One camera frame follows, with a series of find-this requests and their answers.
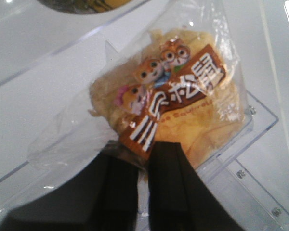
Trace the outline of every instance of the snack package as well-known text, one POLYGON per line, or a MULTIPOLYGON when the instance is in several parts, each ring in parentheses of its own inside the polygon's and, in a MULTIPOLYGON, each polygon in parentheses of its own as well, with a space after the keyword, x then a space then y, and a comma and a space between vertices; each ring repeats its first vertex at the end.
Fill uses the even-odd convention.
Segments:
POLYGON ((143 160, 179 142, 197 168, 246 123, 238 63, 220 1, 175 1, 90 85, 90 113, 143 160))

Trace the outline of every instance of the brown label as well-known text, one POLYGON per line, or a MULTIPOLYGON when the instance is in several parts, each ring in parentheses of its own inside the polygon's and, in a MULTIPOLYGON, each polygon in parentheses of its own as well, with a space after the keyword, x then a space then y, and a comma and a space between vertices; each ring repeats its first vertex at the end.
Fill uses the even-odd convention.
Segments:
POLYGON ((119 140, 136 154, 148 159, 161 115, 210 95, 225 75, 220 59, 213 48, 207 45, 181 70, 172 73, 167 83, 147 89, 145 107, 119 140))

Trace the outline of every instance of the plastic wrapper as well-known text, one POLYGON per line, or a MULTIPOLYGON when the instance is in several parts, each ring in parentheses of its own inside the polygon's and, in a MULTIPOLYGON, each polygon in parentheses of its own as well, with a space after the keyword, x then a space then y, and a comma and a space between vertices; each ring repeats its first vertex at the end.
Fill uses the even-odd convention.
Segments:
POLYGON ((222 2, 170 1, 30 146, 29 160, 67 165, 118 139, 141 161, 118 158, 144 167, 154 142, 170 141, 197 168, 237 137, 246 108, 222 2))

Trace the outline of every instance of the cartoon squirrel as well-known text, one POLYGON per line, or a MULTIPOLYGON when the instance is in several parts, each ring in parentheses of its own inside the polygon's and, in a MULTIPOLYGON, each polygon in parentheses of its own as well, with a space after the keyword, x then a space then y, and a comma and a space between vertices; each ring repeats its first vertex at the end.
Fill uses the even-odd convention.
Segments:
POLYGON ((175 73, 190 60, 191 51, 180 38, 167 41, 160 46, 160 49, 161 60, 167 62, 175 73))
POLYGON ((140 115, 146 103, 146 89, 144 85, 122 86, 118 89, 114 104, 124 111, 140 115))
POLYGON ((167 62, 146 58, 134 71, 133 75, 139 83, 154 83, 153 87, 158 88, 169 80, 171 72, 167 62))

